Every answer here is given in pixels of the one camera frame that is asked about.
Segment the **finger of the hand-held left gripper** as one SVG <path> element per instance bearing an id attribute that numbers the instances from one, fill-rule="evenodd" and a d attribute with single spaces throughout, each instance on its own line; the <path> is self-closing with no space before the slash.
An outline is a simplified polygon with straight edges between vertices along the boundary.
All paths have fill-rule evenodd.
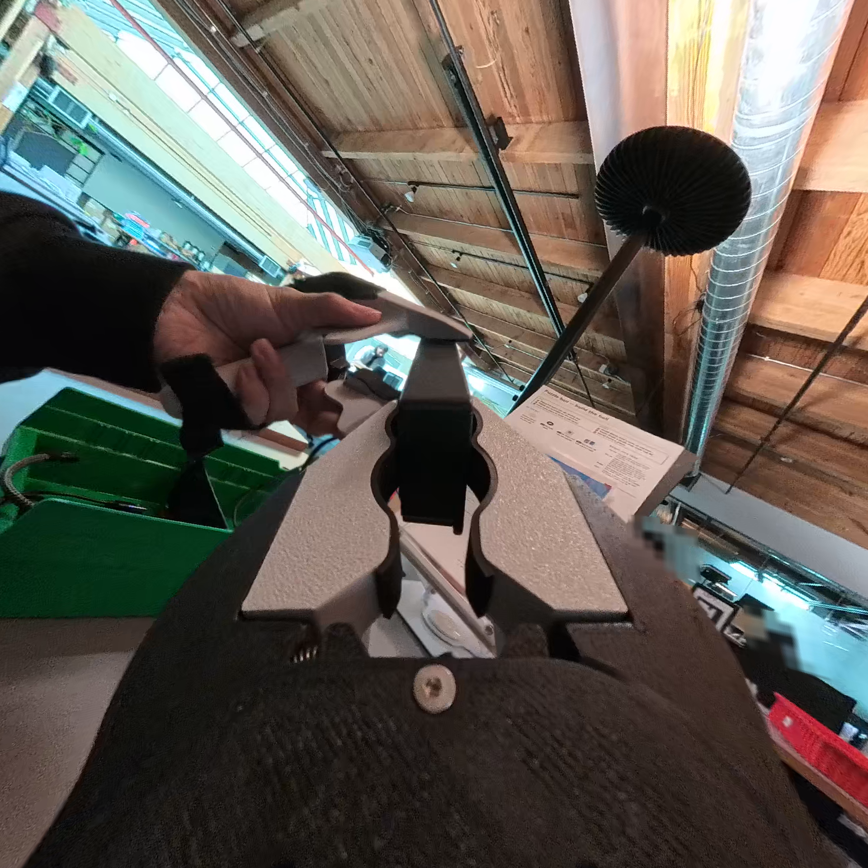
<path id="1" fill-rule="evenodd" d="M 396 402 L 400 392 L 379 376 L 345 376 L 328 382 L 325 395 L 340 407 L 339 436 L 348 436 L 384 406 Z"/>
<path id="2" fill-rule="evenodd" d="M 469 343 L 473 332 L 462 322 L 435 312 L 392 292 L 381 292 L 372 298 L 353 298 L 362 307 L 378 311 L 377 323 L 353 329 L 325 331 L 325 345 L 351 344 L 388 334 L 394 338 L 416 336 L 422 340 Z"/>

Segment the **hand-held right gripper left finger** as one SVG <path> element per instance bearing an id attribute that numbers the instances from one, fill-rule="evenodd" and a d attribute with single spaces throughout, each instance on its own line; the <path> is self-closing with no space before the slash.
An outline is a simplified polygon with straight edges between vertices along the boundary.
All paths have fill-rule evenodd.
<path id="1" fill-rule="evenodd" d="M 375 621 L 402 590 L 396 518 L 375 491 L 392 448 L 384 405 L 304 474 L 241 613 L 249 619 Z"/>

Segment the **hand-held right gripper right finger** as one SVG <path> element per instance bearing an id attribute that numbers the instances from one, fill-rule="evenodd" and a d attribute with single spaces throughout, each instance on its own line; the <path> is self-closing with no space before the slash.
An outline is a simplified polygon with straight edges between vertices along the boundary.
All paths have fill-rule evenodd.
<path id="1" fill-rule="evenodd" d="M 627 603 L 564 472 L 474 407 L 464 588 L 492 620 L 626 620 Z"/>

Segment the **green plastic bin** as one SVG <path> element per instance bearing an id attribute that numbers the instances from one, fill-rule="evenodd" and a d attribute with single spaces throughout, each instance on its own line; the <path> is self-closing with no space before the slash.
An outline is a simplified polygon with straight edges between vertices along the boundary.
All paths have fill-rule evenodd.
<path id="1" fill-rule="evenodd" d="M 226 444 L 204 462 L 219 524 L 181 521 L 178 428 L 64 388 L 2 450 L 1 605 L 10 619 L 155 616 L 297 472 Z"/>

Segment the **person's left forearm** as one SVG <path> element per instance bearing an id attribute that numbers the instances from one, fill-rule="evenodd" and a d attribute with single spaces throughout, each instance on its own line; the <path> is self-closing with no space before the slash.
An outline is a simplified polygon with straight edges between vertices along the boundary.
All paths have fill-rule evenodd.
<path id="1" fill-rule="evenodd" d="M 87 241 L 60 211 L 1 194 L 1 382 L 45 368 L 155 393 L 160 310 L 189 266 Z"/>

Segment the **person's left hand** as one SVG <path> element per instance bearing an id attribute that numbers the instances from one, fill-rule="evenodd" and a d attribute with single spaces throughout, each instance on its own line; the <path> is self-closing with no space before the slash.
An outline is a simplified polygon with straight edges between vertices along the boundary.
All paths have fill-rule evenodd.
<path id="1" fill-rule="evenodd" d="M 238 362 L 232 387 L 255 427 L 288 421 L 314 437 L 338 436 L 340 411 L 324 381 L 292 385 L 278 349 L 318 330 L 353 330 L 380 313 L 354 302 L 378 287 L 347 273 L 306 277 L 285 288 L 244 278 L 187 271 L 156 324 L 155 359 L 163 364 L 207 355 L 217 367 Z"/>

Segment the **printed instruction sheet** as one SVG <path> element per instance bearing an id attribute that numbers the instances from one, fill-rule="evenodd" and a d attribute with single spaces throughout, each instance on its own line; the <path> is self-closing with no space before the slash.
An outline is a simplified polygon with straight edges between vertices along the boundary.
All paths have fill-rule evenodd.
<path id="1" fill-rule="evenodd" d="M 678 443 L 548 387 L 514 408 L 505 421 L 626 523 L 650 515 L 696 460 Z"/>

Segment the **white stand base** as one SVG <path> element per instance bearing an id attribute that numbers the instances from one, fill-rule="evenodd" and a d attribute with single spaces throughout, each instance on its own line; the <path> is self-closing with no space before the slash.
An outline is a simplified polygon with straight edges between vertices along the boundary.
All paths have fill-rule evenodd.
<path id="1" fill-rule="evenodd" d="M 495 657 L 495 626 L 475 615 L 465 593 L 467 536 L 439 526 L 400 524 L 399 548 L 404 577 L 397 611 L 428 653 Z"/>

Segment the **black floor lamp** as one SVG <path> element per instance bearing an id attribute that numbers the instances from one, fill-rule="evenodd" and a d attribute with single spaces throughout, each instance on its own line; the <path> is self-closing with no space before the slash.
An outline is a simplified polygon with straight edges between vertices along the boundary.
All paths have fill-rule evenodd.
<path id="1" fill-rule="evenodd" d="M 712 250 L 739 228 L 751 202 L 743 160 L 700 129 L 649 127 L 616 144 L 598 171 L 594 203 L 606 227 L 623 243 L 516 398 L 512 412 L 548 384 L 640 251 L 671 257 Z"/>

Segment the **red storage bin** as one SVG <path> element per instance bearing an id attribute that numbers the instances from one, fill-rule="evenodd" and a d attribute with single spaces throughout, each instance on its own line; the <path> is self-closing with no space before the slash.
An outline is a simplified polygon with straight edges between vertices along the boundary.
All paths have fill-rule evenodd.
<path id="1" fill-rule="evenodd" d="M 774 693 L 768 724 L 803 764 L 867 808 L 867 758 L 808 712 Z"/>

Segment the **silver ceiling duct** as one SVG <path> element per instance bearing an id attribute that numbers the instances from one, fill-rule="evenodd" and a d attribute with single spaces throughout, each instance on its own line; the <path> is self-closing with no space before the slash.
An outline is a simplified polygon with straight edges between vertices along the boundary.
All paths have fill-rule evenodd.
<path id="1" fill-rule="evenodd" d="M 711 256 L 684 444 L 700 469 L 853 3 L 750 2 L 730 145 L 752 201 Z"/>

